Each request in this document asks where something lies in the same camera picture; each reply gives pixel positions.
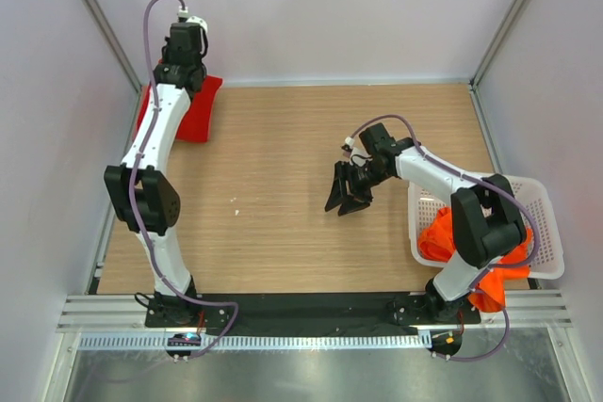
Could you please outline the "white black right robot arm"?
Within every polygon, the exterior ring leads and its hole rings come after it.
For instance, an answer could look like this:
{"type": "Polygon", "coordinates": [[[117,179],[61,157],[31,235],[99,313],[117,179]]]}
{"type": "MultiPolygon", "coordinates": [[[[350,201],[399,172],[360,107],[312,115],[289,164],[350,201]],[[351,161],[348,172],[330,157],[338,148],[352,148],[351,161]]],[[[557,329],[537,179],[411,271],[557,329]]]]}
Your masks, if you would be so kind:
{"type": "Polygon", "coordinates": [[[414,136],[394,138],[380,122],[347,137],[342,150],[326,211],[345,216],[368,208],[373,187],[390,178],[419,185],[450,208],[455,250],[425,288],[424,310],[434,322],[454,317],[486,272],[527,238],[521,207],[503,175],[467,173],[429,153],[414,136]]]}

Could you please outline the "red t shirt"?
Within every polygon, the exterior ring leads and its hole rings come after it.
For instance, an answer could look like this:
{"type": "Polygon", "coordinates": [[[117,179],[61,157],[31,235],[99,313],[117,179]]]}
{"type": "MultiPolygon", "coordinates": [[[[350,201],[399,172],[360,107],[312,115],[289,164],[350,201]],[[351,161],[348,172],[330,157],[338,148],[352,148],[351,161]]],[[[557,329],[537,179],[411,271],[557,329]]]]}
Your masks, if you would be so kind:
{"type": "Polygon", "coordinates": [[[208,75],[205,78],[202,90],[194,95],[180,122],[175,141],[206,143],[209,140],[213,106],[222,84],[220,77],[208,75]]]}

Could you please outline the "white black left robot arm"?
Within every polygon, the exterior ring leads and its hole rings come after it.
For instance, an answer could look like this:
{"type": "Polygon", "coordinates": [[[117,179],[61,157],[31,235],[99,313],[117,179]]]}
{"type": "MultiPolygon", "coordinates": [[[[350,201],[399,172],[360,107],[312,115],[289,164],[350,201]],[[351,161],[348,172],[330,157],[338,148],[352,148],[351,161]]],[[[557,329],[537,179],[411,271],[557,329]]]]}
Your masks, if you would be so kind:
{"type": "Polygon", "coordinates": [[[166,171],[180,123],[206,78],[206,50],[203,20],[171,25],[134,141],[122,162],[104,173],[116,217],[136,234],[154,274],[154,293],[146,304],[149,327],[190,326],[202,309],[175,229],[181,199],[166,171]]]}

